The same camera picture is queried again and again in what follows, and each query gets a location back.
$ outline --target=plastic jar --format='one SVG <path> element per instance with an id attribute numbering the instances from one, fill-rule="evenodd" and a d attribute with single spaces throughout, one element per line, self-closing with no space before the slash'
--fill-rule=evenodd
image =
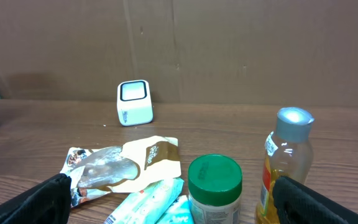
<path id="1" fill-rule="evenodd" d="M 200 156 L 189 166 L 190 210 L 196 224 L 238 224 L 242 191 L 240 166 L 230 157 Z"/>

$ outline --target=gray bottle cap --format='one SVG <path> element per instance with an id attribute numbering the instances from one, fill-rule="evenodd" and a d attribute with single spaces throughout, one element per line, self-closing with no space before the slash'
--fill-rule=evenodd
<path id="1" fill-rule="evenodd" d="M 304 142 L 309 138 L 313 116 L 304 109 L 282 108 L 277 113 L 275 134 L 289 142 Z"/>

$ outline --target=bottle label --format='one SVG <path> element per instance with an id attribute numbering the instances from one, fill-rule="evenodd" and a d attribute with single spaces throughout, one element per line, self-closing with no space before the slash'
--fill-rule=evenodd
<path id="1" fill-rule="evenodd" d="M 219 207 L 204 205 L 189 195 L 189 206 L 195 224 L 239 224 L 240 198 Z"/>
<path id="2" fill-rule="evenodd" d="M 272 156 L 274 152 L 278 149 L 276 144 L 274 144 L 272 139 L 273 131 L 267 136 L 266 142 L 265 142 L 265 148 L 267 151 L 268 156 Z"/>
<path id="3" fill-rule="evenodd" d="M 262 190 L 260 191 L 260 202 L 261 202 L 261 214 L 263 216 L 266 216 L 267 213 L 267 205 L 269 201 L 269 190 L 270 190 L 270 179 L 271 179 L 271 173 L 270 173 L 270 164 L 269 164 L 269 157 L 265 157 L 265 164 L 264 164 L 264 173 L 262 177 Z"/>

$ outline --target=plastic wrapper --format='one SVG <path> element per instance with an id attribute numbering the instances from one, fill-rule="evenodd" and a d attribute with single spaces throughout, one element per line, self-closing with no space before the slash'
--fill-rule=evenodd
<path id="1" fill-rule="evenodd" d="M 156 222 L 156 224 L 172 223 L 194 224 L 186 195 L 179 196 Z"/>
<path id="2" fill-rule="evenodd" d="M 165 179 L 132 193 L 104 221 L 104 224 L 154 224 L 179 196 L 184 181 Z"/>
<path id="3" fill-rule="evenodd" d="M 63 169 L 71 177 L 71 206 L 110 192 L 132 193 L 179 177 L 178 140 L 153 136 L 102 149 L 69 149 Z"/>

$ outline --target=device screen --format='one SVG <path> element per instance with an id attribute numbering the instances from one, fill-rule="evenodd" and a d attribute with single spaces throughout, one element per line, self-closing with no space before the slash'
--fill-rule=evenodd
<path id="1" fill-rule="evenodd" d="M 139 100 L 146 97 L 146 85 L 143 81 L 129 82 L 121 85 L 121 100 Z"/>

